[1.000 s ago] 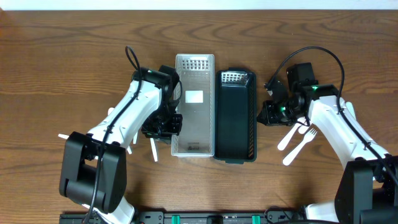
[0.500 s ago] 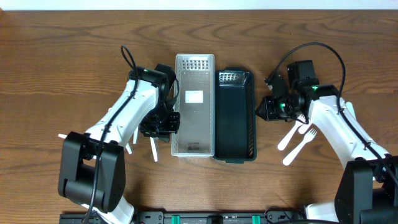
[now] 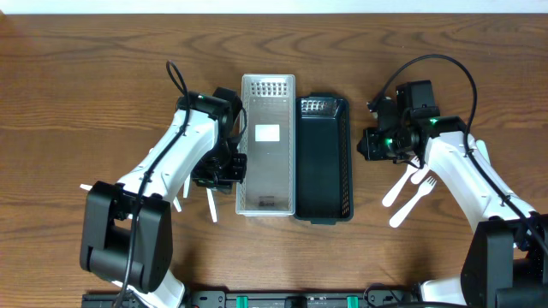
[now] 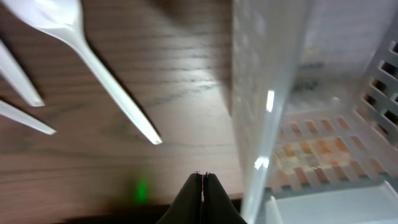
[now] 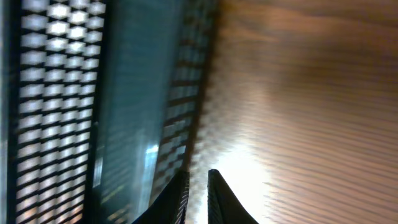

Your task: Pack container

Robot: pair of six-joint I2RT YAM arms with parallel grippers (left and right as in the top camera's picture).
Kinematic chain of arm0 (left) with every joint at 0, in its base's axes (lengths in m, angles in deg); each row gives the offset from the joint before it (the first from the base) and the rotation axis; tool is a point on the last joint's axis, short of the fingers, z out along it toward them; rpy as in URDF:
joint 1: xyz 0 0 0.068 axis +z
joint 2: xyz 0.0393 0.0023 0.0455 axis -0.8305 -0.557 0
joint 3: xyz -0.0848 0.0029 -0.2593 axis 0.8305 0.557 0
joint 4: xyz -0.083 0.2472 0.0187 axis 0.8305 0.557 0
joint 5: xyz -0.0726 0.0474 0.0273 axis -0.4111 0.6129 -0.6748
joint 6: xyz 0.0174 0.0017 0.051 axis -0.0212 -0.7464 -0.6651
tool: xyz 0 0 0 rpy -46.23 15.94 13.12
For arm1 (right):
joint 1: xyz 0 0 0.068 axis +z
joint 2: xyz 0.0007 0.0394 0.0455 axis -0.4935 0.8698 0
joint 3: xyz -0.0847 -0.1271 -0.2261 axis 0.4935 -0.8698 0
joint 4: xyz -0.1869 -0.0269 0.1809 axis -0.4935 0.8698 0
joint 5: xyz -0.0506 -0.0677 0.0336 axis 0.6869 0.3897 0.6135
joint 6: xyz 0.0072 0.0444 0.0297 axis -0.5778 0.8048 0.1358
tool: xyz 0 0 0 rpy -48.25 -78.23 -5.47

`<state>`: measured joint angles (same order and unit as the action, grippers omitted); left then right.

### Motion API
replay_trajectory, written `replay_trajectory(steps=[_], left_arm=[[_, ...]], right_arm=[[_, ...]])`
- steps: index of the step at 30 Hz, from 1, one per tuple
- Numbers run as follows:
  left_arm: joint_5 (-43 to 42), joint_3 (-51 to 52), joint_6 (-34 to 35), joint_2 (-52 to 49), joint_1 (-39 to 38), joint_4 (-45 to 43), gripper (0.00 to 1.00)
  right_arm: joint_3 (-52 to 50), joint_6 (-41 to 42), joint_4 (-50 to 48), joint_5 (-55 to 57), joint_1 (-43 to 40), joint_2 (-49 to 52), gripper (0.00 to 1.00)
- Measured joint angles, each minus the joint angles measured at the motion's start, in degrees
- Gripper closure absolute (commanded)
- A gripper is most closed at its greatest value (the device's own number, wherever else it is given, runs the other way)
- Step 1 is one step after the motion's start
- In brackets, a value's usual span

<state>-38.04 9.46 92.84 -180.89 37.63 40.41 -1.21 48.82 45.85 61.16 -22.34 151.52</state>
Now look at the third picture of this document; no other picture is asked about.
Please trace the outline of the white perforated plastic basket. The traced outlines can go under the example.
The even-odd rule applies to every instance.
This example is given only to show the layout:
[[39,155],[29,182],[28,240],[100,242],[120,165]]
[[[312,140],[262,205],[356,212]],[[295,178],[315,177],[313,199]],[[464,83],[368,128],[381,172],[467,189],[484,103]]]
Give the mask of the white perforated plastic basket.
[[295,213],[295,77],[244,74],[241,100],[247,112],[239,151],[247,155],[244,181],[236,188],[238,215]]

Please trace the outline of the white plastic fork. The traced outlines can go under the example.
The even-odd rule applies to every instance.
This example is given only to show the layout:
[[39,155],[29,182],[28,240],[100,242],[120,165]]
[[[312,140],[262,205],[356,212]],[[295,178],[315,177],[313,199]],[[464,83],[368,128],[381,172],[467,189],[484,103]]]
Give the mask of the white plastic fork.
[[475,140],[474,155],[476,157],[482,156],[485,162],[488,165],[491,165],[491,159],[489,157],[489,152],[487,150],[487,146],[484,140],[482,139]]
[[402,177],[396,182],[396,184],[385,194],[384,198],[382,199],[382,206],[384,207],[391,207],[394,201],[396,200],[397,196],[399,195],[400,191],[402,190],[403,186],[407,182],[407,180],[417,172],[418,166],[420,165],[420,160],[418,157],[414,157],[411,160],[411,163],[413,165],[408,165],[406,168],[405,173],[402,175]]
[[420,199],[428,195],[433,190],[437,182],[438,181],[432,176],[424,180],[420,184],[417,193],[389,220],[389,225],[392,228],[398,228],[407,218],[411,210],[418,204]]

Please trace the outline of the black perforated plastic basket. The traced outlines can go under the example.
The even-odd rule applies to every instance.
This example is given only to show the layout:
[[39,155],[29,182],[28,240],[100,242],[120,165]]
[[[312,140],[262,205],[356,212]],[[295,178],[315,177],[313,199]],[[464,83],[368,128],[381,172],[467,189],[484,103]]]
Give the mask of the black perforated plastic basket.
[[296,99],[294,217],[334,225],[354,215],[348,101],[331,93]]

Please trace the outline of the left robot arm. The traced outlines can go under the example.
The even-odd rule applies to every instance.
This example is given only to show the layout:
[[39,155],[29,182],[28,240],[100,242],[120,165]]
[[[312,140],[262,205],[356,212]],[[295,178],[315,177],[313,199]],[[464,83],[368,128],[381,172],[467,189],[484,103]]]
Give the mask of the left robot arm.
[[243,182],[247,157],[231,132],[244,112],[226,88],[185,93],[164,136],[131,172],[86,188],[80,266],[120,286],[123,307],[185,305],[184,284],[170,272],[171,211],[190,182],[209,193]]

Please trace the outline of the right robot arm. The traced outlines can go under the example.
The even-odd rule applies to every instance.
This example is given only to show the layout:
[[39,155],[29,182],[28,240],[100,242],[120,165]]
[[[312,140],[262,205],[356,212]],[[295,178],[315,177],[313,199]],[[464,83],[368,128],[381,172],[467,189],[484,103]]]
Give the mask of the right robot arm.
[[427,307],[545,307],[547,217],[519,198],[479,150],[458,116],[442,116],[428,80],[402,84],[368,104],[378,124],[358,151],[431,170],[449,189],[474,233],[460,275],[425,281]]

